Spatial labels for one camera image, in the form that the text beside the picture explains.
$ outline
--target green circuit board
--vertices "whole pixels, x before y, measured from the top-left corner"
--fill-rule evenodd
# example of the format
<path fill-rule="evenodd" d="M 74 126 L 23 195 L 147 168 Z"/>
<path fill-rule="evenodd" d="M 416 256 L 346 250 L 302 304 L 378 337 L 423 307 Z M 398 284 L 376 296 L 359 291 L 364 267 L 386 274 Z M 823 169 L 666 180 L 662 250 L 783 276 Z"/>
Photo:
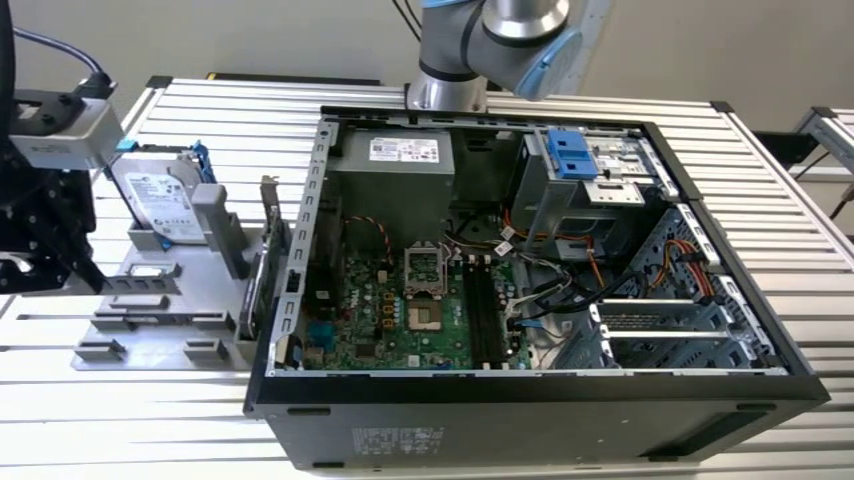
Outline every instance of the green circuit board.
<path fill-rule="evenodd" d="M 395 260 L 400 265 L 403 257 Z M 339 319 L 334 322 L 332 348 L 324 352 L 322 368 L 471 369 L 462 262 L 452 261 L 448 264 L 447 292 L 442 300 L 404 297 L 400 268 L 390 271 L 387 281 L 380 283 L 380 260 L 351 256 L 344 265 Z M 497 264 L 493 276 L 502 290 L 515 288 L 511 287 L 510 265 Z M 507 364 L 514 369 L 530 368 L 525 339 L 519 354 L 507 360 Z"/>

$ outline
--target white wall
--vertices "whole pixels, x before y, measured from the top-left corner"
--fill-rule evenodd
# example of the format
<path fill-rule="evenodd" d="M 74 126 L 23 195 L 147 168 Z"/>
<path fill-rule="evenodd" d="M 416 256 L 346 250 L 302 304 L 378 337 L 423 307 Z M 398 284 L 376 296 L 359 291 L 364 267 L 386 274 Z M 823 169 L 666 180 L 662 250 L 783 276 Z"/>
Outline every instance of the white wall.
<path fill-rule="evenodd" d="M 12 0 L 15 23 L 86 50 L 120 83 L 127 111 L 152 74 L 380 79 L 415 75 L 418 43 L 387 0 Z M 21 88 L 70 89 L 75 60 L 17 42 Z"/>
<path fill-rule="evenodd" d="M 582 93 L 726 100 L 751 128 L 854 108 L 854 1 L 615 0 Z"/>

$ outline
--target blue cable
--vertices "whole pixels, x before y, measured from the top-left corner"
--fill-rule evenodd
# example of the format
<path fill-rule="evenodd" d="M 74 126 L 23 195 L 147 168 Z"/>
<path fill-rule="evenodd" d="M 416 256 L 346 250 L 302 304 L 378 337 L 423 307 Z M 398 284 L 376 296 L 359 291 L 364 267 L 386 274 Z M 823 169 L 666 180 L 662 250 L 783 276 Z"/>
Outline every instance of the blue cable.
<path fill-rule="evenodd" d="M 543 325 L 543 322 L 541 322 L 539 320 L 522 320 L 521 322 L 517 322 L 517 325 L 526 328 L 541 328 L 546 330 L 546 326 Z"/>

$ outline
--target case label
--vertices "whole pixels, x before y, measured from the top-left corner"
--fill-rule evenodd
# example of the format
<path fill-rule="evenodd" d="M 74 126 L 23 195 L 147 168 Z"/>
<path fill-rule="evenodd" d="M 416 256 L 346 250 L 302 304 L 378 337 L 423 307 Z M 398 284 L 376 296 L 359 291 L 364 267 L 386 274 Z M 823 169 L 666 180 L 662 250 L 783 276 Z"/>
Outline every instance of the case label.
<path fill-rule="evenodd" d="M 142 172 L 128 173 L 124 179 L 152 230 L 174 242 L 203 241 L 204 232 L 182 182 L 171 175 Z"/>
<path fill-rule="evenodd" d="M 371 140 L 368 159 L 375 162 L 439 163 L 439 140 L 378 137 Z"/>
<path fill-rule="evenodd" d="M 354 428 L 352 443 L 359 455 L 435 455 L 444 427 Z"/>

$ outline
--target hard drive label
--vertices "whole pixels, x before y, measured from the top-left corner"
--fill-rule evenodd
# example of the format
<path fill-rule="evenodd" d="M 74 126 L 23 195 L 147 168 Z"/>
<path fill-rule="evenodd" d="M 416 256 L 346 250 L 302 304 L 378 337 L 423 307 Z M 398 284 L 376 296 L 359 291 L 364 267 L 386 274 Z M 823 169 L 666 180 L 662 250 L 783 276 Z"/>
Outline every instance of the hard drive label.
<path fill-rule="evenodd" d="M 184 185 L 172 176 L 131 172 L 124 176 L 151 228 L 174 242 L 204 240 Z"/>

